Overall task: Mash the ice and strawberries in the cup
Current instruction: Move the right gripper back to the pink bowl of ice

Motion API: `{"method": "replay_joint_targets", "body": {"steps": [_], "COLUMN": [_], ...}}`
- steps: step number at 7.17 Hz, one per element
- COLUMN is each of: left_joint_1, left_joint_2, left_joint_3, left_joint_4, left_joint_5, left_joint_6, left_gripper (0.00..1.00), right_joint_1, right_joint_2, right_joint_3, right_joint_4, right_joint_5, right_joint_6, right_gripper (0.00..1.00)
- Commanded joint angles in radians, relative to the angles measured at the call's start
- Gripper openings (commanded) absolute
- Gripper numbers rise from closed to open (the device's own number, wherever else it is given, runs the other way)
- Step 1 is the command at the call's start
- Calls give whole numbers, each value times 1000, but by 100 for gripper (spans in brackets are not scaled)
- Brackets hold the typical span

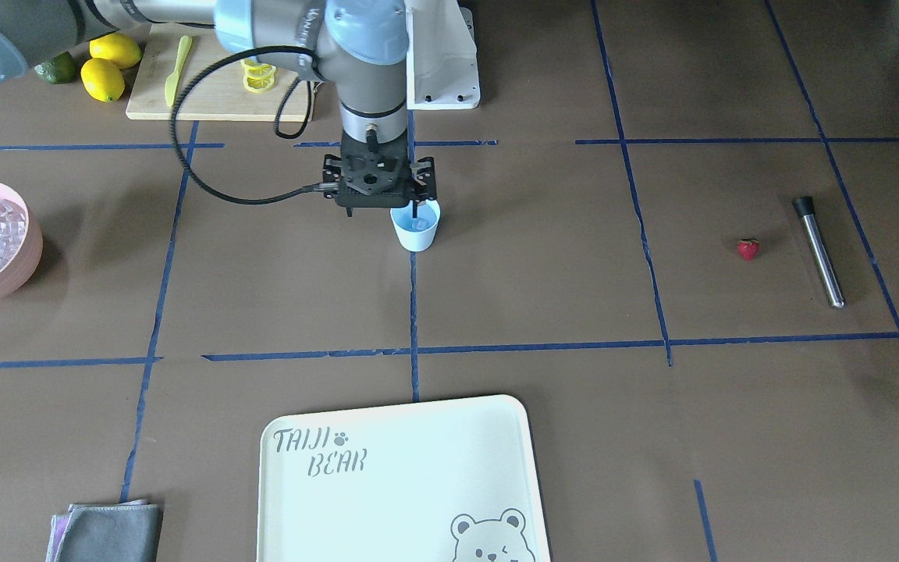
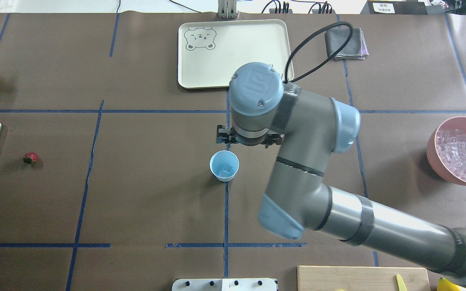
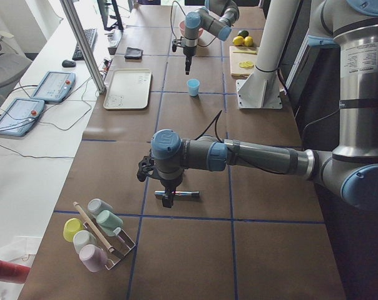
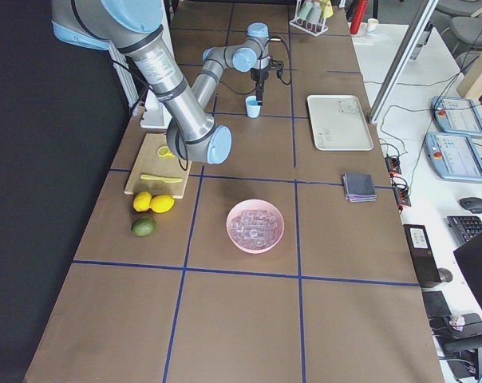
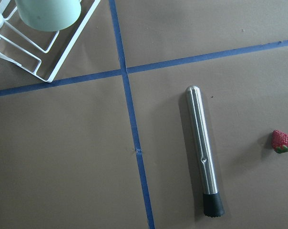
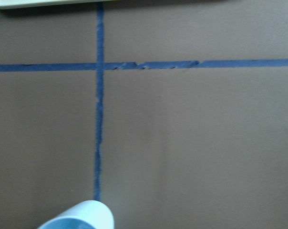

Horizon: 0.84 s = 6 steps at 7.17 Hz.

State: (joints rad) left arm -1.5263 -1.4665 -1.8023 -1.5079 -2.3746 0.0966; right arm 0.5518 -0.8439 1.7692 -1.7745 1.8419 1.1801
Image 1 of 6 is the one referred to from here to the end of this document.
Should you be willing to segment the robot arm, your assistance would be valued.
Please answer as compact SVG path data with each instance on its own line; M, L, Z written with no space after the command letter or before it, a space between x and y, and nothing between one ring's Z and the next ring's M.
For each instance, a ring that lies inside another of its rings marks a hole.
M172 114L201 80L244 59L331 82L339 95L339 156L304 188L338 206L410 208L438 197L432 158L410 156L407 106L409 4L403 1L0 1L0 83L71 48L146 23L214 29L225 59L190 80Z

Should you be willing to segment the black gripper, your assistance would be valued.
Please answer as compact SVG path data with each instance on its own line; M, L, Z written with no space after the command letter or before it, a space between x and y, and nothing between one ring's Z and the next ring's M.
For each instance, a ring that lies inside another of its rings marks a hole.
M410 159L407 137L385 143L340 140L339 155L327 155L322 163L325 198L352 215L359 208L404 208L418 219L418 208L438 199L435 161Z

